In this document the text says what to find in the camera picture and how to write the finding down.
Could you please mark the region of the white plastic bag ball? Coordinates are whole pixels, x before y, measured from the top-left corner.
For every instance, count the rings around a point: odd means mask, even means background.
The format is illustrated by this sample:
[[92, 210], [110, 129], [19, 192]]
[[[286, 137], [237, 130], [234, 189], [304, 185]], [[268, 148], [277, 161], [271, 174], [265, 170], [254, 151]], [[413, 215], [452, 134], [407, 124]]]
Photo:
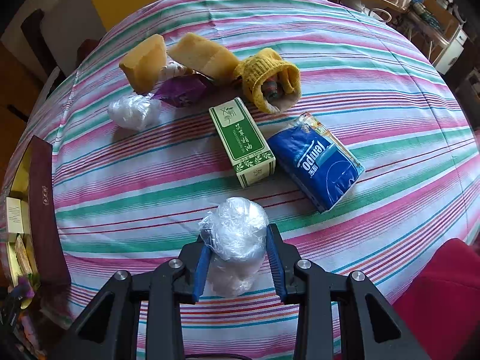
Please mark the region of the white plastic bag ball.
[[230, 197], [199, 222], [199, 236], [212, 251], [208, 281], [220, 297], [249, 291], [266, 254], [269, 218], [244, 197]]

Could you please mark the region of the yellow knitted sock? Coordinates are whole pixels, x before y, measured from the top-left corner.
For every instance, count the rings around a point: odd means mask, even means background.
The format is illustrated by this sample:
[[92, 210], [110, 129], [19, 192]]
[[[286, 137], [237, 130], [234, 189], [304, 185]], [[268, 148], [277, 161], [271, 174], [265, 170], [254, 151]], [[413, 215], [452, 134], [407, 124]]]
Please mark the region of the yellow knitted sock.
[[300, 70], [271, 48], [264, 48], [235, 67], [232, 81], [260, 111], [278, 114], [301, 97]]

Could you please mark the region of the yellow sponge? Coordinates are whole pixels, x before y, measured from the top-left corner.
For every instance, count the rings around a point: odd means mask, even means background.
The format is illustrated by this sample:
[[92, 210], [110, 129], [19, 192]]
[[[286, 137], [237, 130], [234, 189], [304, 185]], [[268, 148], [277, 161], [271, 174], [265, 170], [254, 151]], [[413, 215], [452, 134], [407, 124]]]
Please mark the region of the yellow sponge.
[[168, 47], [167, 54], [219, 85], [230, 83], [240, 63], [229, 49], [195, 33], [185, 34], [178, 43]]
[[150, 92], [161, 70], [167, 64], [164, 38], [154, 34], [131, 49], [120, 61], [119, 68], [138, 94]]

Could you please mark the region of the red blanket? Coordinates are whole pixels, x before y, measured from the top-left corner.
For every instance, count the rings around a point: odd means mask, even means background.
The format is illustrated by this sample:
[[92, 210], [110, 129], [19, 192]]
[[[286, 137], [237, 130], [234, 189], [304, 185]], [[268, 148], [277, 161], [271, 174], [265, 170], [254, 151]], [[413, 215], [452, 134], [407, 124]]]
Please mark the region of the red blanket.
[[478, 359], [479, 299], [479, 255], [450, 239], [393, 307], [431, 359]]

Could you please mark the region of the dark red storage box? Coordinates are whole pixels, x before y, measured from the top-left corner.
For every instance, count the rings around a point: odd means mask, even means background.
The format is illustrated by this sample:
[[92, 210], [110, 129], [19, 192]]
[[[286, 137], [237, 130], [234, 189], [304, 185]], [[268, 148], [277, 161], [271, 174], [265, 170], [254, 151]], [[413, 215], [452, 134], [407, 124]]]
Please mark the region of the dark red storage box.
[[71, 284], [55, 219], [52, 145], [30, 139], [7, 196], [2, 202], [6, 228], [1, 231], [1, 275], [11, 286], [30, 279], [44, 302], [56, 301]]

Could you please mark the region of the blue tissue pack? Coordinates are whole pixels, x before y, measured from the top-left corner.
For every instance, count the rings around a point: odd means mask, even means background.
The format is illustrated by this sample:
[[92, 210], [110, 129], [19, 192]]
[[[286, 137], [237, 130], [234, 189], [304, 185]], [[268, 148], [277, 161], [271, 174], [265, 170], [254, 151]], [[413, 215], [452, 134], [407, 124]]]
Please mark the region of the blue tissue pack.
[[337, 205], [365, 172], [356, 156], [308, 112], [272, 134], [267, 143], [320, 213]]

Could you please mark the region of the striped bed sheet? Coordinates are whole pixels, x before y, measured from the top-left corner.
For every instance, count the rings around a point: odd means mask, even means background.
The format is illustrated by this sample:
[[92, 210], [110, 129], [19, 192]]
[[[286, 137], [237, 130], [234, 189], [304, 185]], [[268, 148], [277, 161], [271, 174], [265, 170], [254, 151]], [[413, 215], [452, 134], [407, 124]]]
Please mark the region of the striped bed sheet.
[[[300, 74], [300, 97], [269, 114], [241, 80], [191, 106], [163, 102], [140, 132], [108, 108], [132, 93], [120, 61], [153, 35], [195, 34], [252, 59], [265, 49]], [[321, 212], [284, 172], [271, 137], [312, 116], [363, 171]], [[51, 359], [69, 324], [117, 271], [150, 272], [195, 241], [230, 197], [262, 206], [282, 238], [325, 271], [363, 272], [431, 359], [479, 357], [479, 146], [461, 105], [411, 41], [328, 0], [160, 0], [111, 29], [29, 117], [52, 149], [58, 239], [70, 285], [37, 327]]]

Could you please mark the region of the green white carton box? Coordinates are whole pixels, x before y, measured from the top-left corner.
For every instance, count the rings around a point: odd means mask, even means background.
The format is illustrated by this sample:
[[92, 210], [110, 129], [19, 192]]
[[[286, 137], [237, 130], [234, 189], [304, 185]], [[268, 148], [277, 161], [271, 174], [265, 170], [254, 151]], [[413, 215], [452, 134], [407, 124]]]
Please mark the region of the green white carton box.
[[209, 114], [243, 188], [275, 172], [275, 156], [240, 97], [210, 107]]

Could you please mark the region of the purple wrapper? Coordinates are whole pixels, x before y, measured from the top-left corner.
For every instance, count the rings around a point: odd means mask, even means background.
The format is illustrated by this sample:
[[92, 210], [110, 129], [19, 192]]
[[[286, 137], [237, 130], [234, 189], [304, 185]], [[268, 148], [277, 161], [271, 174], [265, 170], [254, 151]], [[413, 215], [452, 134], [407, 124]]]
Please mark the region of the purple wrapper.
[[211, 88], [210, 81], [199, 75], [176, 76], [163, 82], [152, 98], [174, 107], [189, 107]]

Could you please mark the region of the white crumpled wrapper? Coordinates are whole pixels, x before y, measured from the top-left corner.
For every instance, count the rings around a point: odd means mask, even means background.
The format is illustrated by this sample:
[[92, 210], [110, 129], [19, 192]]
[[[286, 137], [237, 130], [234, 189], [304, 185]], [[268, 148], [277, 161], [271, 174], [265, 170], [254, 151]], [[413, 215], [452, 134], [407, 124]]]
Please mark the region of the white crumpled wrapper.
[[164, 82], [174, 77], [183, 77], [193, 74], [194, 71], [176, 61], [169, 60], [165, 66], [162, 67], [159, 74], [159, 81]]

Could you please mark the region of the wooden shelf stand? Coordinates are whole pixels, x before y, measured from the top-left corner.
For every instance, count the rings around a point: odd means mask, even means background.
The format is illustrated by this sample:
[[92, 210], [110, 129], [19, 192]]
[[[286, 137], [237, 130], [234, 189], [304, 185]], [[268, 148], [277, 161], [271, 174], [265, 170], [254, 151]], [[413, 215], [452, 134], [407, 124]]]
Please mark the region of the wooden shelf stand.
[[467, 35], [462, 24], [435, 0], [413, 2], [406, 19], [408, 39], [445, 75], [464, 50]]

